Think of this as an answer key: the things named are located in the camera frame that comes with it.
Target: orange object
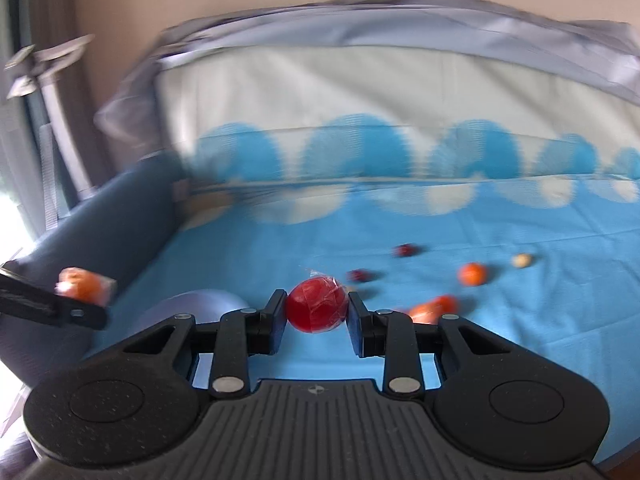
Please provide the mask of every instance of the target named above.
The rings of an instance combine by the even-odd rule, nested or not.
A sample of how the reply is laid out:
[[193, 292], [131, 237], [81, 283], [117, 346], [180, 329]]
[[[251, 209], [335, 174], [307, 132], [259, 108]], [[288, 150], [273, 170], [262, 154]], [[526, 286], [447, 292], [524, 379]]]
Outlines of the orange object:
[[447, 294], [414, 306], [409, 311], [409, 316], [414, 320], [414, 323], [435, 324], [442, 314], [455, 314], [457, 311], [458, 300]]
[[476, 262], [466, 264], [460, 267], [458, 279], [466, 286], [484, 285], [487, 280], [486, 267]]
[[104, 306], [105, 287], [98, 274], [78, 267], [68, 267], [60, 272], [56, 292], [60, 296]]

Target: dark red ball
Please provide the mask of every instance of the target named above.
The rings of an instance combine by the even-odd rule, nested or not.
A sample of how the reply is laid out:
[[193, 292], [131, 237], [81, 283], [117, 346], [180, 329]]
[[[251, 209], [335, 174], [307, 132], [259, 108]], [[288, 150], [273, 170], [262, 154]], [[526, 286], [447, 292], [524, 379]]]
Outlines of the dark red ball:
[[347, 292], [340, 283], [331, 276], [315, 276], [289, 293], [287, 320], [302, 332], [325, 332], [344, 321], [348, 303]]
[[373, 280], [373, 273], [365, 269], [355, 269], [347, 272], [347, 278], [350, 282], [366, 283]]
[[394, 249], [394, 253], [399, 258], [407, 258], [408, 256], [415, 256], [420, 252], [420, 247], [416, 244], [402, 244], [398, 245]]

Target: ribbed black surface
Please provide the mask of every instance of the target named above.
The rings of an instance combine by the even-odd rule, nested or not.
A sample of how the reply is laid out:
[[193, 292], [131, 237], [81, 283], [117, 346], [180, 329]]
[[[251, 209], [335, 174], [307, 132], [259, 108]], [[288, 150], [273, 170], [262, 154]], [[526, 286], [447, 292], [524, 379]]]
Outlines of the ribbed black surface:
[[183, 444], [108, 471], [41, 462], [29, 480], [601, 479], [587, 464], [509, 472], [469, 458], [423, 408], [381, 396], [371, 381], [263, 381], [243, 400], [215, 403]]

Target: small yellow ball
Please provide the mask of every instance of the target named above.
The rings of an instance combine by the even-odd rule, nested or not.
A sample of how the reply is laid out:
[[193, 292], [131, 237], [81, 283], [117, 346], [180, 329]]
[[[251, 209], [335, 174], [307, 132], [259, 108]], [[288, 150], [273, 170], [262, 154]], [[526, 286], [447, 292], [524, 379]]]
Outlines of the small yellow ball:
[[529, 267], [533, 262], [533, 256], [527, 253], [516, 254], [511, 259], [511, 264], [518, 269], [524, 269], [525, 267]]

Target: blue mat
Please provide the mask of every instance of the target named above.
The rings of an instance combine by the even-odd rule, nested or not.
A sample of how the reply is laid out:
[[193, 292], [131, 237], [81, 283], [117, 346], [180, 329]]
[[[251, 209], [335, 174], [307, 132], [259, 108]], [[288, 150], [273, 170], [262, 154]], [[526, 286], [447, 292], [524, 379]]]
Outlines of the blue mat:
[[[433, 182], [242, 187], [212, 221], [179, 232], [111, 308], [104, 348], [165, 298], [219, 288], [261, 308], [312, 270], [343, 279], [364, 268], [371, 310], [409, 309], [455, 294], [462, 315], [593, 381], [611, 408], [596, 460], [640, 436], [640, 202], [633, 181], [572, 176], [441, 186]], [[402, 243], [425, 251], [394, 258]], [[535, 256], [517, 270], [511, 257]], [[491, 281], [464, 288], [458, 268], [490, 266]], [[431, 356], [426, 384], [439, 384]], [[279, 354], [254, 356], [260, 378], [382, 378], [383, 360], [360, 360], [343, 325], [307, 335], [288, 326]], [[204, 386], [201, 369], [196, 385]]]

